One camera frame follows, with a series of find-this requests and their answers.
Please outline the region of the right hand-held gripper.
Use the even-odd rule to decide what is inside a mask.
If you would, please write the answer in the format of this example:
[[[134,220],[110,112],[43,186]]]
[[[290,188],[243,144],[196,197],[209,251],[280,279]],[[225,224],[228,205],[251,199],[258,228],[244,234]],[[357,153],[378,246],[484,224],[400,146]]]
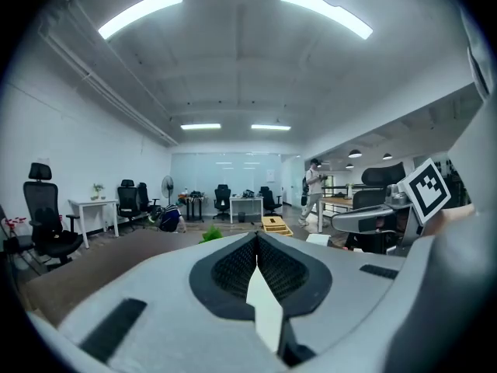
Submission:
[[[410,246],[450,198],[440,171],[428,158],[403,180],[388,186],[385,204],[336,214],[332,227],[341,232],[397,232],[407,219],[401,244]]]

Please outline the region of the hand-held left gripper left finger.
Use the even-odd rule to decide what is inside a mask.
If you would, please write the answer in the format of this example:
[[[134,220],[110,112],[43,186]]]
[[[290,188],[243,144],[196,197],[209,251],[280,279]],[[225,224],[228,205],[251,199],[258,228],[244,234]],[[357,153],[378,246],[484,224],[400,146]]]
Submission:
[[[221,319],[194,296],[193,265],[240,235],[163,253],[145,260],[89,296],[58,329],[80,346],[127,298],[146,307],[106,367],[118,373],[277,373],[279,360],[252,321]]]

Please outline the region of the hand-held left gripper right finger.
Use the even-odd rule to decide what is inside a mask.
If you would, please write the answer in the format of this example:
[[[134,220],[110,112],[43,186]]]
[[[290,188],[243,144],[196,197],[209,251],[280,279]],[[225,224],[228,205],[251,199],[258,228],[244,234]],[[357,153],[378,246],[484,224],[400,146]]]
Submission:
[[[293,367],[340,341],[376,307],[404,263],[258,235],[258,268],[283,310],[278,357]]]

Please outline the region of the cream folder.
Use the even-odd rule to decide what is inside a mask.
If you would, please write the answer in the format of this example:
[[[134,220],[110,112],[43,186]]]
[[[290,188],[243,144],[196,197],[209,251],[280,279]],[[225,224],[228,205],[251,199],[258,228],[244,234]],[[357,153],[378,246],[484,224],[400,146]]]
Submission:
[[[275,354],[280,343],[283,309],[256,267],[248,284],[246,302],[255,309],[255,331]]]

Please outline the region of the person's right forearm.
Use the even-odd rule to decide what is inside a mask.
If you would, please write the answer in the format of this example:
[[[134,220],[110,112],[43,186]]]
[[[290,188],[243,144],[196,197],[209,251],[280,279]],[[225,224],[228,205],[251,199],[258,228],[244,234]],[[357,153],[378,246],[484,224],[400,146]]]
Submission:
[[[452,222],[470,217],[474,215],[474,213],[475,208],[473,204],[441,209],[426,222],[421,237],[437,235]]]

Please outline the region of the wooden table with white legs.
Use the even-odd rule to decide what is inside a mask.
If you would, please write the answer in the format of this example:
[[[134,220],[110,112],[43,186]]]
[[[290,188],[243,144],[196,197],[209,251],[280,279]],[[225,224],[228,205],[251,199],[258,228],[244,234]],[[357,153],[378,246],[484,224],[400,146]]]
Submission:
[[[346,211],[350,211],[353,209],[353,202],[351,199],[341,197],[322,197],[318,202],[318,233],[322,233],[323,213],[326,204],[331,204],[335,207],[341,207]]]

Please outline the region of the black office chair with headrest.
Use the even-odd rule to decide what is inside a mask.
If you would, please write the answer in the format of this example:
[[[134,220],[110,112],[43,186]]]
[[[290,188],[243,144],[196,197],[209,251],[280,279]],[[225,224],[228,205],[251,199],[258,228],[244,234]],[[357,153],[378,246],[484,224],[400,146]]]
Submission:
[[[402,162],[394,166],[366,169],[361,180],[365,186],[374,187],[374,190],[366,189],[356,192],[353,196],[353,210],[383,204],[388,185],[395,184],[404,178],[405,169]],[[345,248],[349,250],[361,249],[365,253],[385,254],[387,249],[398,241],[400,231],[396,224],[393,224],[393,228],[396,230],[395,234],[359,235],[349,233]]]

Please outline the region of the wicker basket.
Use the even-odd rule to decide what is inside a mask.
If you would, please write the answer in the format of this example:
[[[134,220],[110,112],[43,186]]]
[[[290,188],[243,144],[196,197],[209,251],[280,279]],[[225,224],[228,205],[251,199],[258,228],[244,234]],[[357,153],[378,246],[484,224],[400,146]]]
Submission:
[[[292,230],[280,216],[262,217],[262,229],[267,234],[278,234],[291,237]]]

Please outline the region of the green potted plant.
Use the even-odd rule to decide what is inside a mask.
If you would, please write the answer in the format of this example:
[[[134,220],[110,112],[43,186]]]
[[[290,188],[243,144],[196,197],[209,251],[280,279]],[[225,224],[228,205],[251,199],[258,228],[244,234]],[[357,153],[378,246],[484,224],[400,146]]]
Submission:
[[[215,239],[221,239],[222,237],[223,235],[221,233],[221,230],[218,227],[211,225],[205,231],[205,233],[202,234],[202,239],[200,240],[200,244],[205,242],[210,242]]]

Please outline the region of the person's light grey shirt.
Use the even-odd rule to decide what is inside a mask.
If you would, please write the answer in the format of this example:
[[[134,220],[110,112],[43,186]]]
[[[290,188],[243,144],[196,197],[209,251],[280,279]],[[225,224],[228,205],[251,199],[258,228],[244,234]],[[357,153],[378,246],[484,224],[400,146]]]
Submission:
[[[384,373],[497,373],[497,99],[454,145],[475,212],[435,236]]]

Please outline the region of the white office desk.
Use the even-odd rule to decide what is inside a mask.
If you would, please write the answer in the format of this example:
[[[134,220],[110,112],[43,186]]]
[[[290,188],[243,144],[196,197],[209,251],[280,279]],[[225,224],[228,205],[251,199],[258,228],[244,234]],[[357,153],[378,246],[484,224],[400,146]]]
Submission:
[[[231,196],[229,197],[229,214],[230,214],[230,223],[234,223],[234,204],[235,203],[241,203],[241,202],[251,202],[251,203],[258,203],[259,204],[259,217],[264,216],[264,207],[263,207],[263,198],[260,196],[255,196],[255,197],[241,197],[241,196]]]

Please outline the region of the black-legged desk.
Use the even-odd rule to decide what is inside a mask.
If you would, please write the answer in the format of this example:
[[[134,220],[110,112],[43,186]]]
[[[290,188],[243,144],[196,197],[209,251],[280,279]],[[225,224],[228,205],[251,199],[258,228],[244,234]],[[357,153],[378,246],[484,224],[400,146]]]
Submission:
[[[203,200],[204,194],[199,191],[179,195],[179,202],[186,206],[187,221],[203,221]]]

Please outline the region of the tall black office chair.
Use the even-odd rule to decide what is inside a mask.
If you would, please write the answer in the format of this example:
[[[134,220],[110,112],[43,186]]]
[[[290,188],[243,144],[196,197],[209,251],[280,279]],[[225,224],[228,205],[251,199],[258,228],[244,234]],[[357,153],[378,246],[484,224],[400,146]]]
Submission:
[[[52,172],[48,165],[33,162],[29,180],[23,184],[23,194],[30,213],[34,249],[39,256],[58,260],[48,264],[49,271],[72,261],[70,255],[83,243],[75,231],[76,214],[68,214],[70,228],[63,228],[58,210],[58,187],[51,182]]]

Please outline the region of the red flowers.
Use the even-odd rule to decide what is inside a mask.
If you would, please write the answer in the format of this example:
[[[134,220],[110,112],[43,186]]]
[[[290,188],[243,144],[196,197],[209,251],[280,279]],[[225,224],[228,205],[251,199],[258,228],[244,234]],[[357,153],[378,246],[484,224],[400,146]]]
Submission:
[[[26,218],[4,218],[2,224],[8,229],[8,232],[14,233],[18,227],[23,227],[26,224]]]

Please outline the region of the white ceiling pipes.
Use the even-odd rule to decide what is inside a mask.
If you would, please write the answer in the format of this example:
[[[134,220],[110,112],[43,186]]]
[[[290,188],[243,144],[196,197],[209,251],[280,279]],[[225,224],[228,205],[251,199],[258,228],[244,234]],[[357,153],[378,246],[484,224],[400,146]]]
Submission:
[[[109,84],[101,79],[87,64],[85,64],[73,51],[71,51],[58,38],[53,37],[45,25],[40,25],[37,30],[39,36],[56,52],[81,78],[87,82],[98,94],[106,99],[111,105],[124,113],[141,127],[160,138],[168,145],[177,146],[179,143],[170,135],[166,134],[158,126],[153,124],[146,116],[139,113]]]

